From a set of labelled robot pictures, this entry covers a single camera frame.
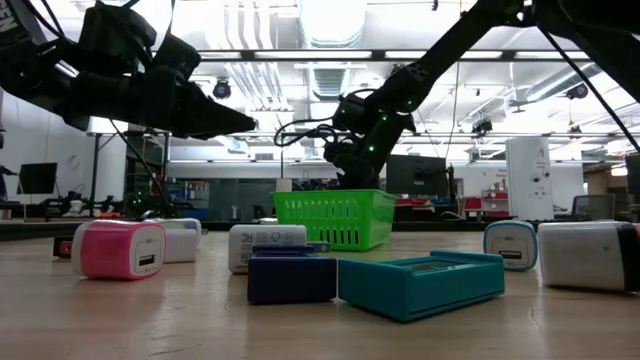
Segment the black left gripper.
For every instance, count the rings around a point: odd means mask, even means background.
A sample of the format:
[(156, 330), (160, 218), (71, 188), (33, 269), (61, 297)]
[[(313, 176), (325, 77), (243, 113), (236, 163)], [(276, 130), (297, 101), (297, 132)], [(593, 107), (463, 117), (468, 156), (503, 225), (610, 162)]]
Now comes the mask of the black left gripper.
[(254, 130), (253, 118), (217, 103), (194, 83), (177, 88), (176, 71), (160, 66), (131, 76), (80, 72), (62, 105), (62, 118), (81, 130), (89, 117), (169, 130), (199, 140)]

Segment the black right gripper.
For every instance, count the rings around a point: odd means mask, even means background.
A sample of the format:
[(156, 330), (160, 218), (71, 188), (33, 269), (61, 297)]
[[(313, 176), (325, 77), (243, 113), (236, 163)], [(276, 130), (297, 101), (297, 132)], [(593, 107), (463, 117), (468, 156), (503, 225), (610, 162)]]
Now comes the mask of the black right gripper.
[(413, 116), (399, 113), (375, 113), (369, 116), (373, 125), (358, 140), (350, 144), (329, 143), (324, 157), (341, 171), (339, 188), (378, 189), (379, 172), (390, 156), (404, 130), (415, 132)]

